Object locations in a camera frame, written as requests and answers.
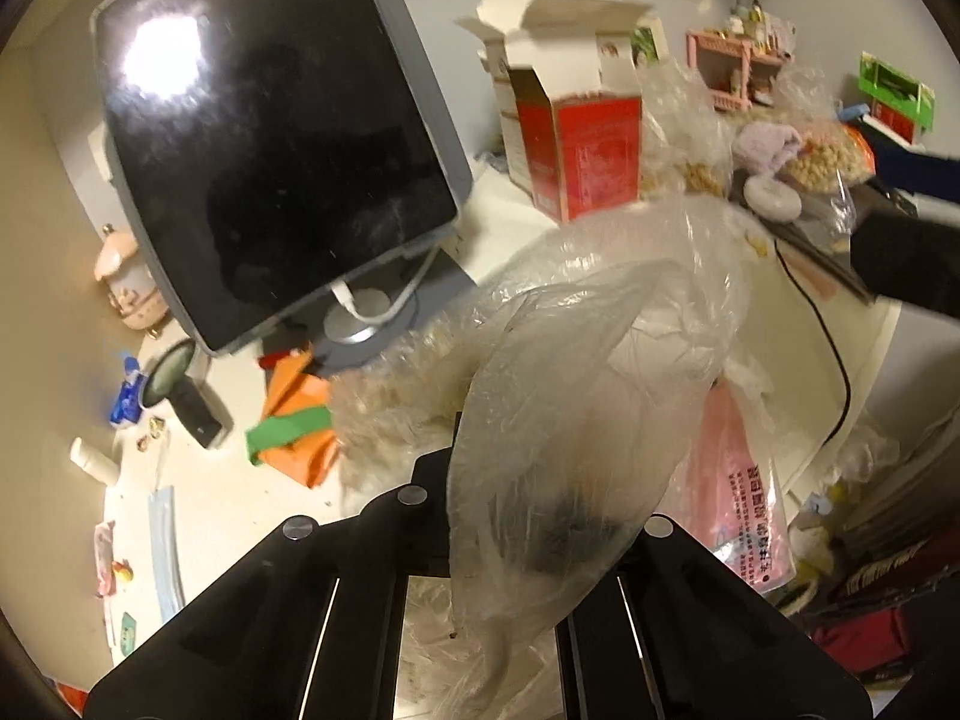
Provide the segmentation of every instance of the green box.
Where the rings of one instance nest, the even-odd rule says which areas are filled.
[[[860,90],[888,108],[904,114],[923,129],[933,129],[936,95],[925,83],[863,52],[860,55]]]

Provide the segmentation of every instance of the white desk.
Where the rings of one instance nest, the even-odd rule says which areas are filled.
[[[448,253],[479,281],[553,226],[522,191],[493,170],[486,170],[477,180],[464,210],[461,234],[450,242]],[[805,472],[839,415],[843,389],[832,353],[808,305],[776,263],[755,270],[754,301],[742,338],[774,381],[774,405],[790,413],[795,422],[791,449],[778,458],[778,469],[784,488],[799,485],[800,495],[805,497],[805,485],[811,484]],[[823,311],[853,380],[849,428],[880,369],[898,309],[888,303],[866,308],[841,292]],[[141,362],[182,335],[173,324],[157,341],[147,339]],[[310,514],[320,523],[340,516],[336,471],[320,487],[306,490],[269,466],[253,467],[247,461],[244,431],[256,424],[264,395],[262,372],[256,365],[257,346],[214,360],[210,367],[210,389],[224,400],[234,420],[232,433],[221,448],[206,452],[175,420],[168,423],[171,445],[161,483],[174,485],[176,490],[176,543],[188,601],[291,514]],[[120,483],[107,491],[104,503],[104,519],[116,522],[117,559],[129,560],[136,575],[109,601],[116,632],[113,640],[119,635],[123,612],[128,611],[136,619],[137,644],[160,627],[147,519],[147,496],[154,485],[160,443],[153,442],[145,453],[138,452],[134,443],[144,430],[138,427],[120,434]],[[828,459],[829,453],[824,453],[816,463]],[[114,662],[120,661],[118,647],[113,648],[113,655]]]

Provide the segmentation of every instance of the black screen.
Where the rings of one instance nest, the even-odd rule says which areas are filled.
[[[96,46],[128,202],[211,349],[455,218],[373,0],[114,0]]]

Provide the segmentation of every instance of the black cable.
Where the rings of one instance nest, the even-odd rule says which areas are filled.
[[[843,427],[843,423],[847,421],[847,417],[850,415],[851,400],[853,400],[853,389],[850,385],[850,377],[847,375],[847,369],[843,364],[843,358],[840,357],[840,351],[837,349],[837,344],[833,341],[833,336],[830,334],[830,331],[827,330],[827,322],[824,322],[824,318],[820,313],[820,309],[817,308],[817,304],[813,302],[813,298],[810,298],[810,295],[806,293],[806,290],[800,286],[800,282],[797,281],[792,272],[790,272],[790,269],[784,260],[784,255],[779,253],[779,246],[776,244],[776,241],[774,241],[774,251],[776,252],[776,259],[779,260],[779,264],[781,264],[781,268],[784,269],[786,277],[790,279],[790,283],[797,288],[797,292],[803,295],[803,299],[806,300],[810,308],[813,309],[813,313],[817,317],[817,322],[820,323],[820,329],[824,331],[824,336],[827,337],[827,343],[830,344],[830,350],[833,352],[833,357],[835,360],[837,360],[837,367],[840,368],[840,375],[843,376],[843,386],[847,392],[846,399],[843,403],[843,412],[840,413],[840,418],[833,426],[833,430],[830,431],[830,435],[827,436],[822,443],[821,448],[823,448],[833,440],[833,437],[836,436],[840,432],[840,428]]]

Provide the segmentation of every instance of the silver screw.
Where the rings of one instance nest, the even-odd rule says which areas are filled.
[[[667,538],[673,533],[673,523],[666,517],[658,517],[654,514],[647,520],[647,524],[643,526],[643,530],[649,533],[650,536],[654,536],[654,538]]]
[[[405,485],[397,490],[397,500],[405,506],[419,506],[426,500],[426,490],[419,485]]]
[[[313,533],[313,520],[310,517],[304,517],[298,514],[296,517],[290,517],[283,523],[283,534],[290,541],[299,541],[301,538],[307,538]]]

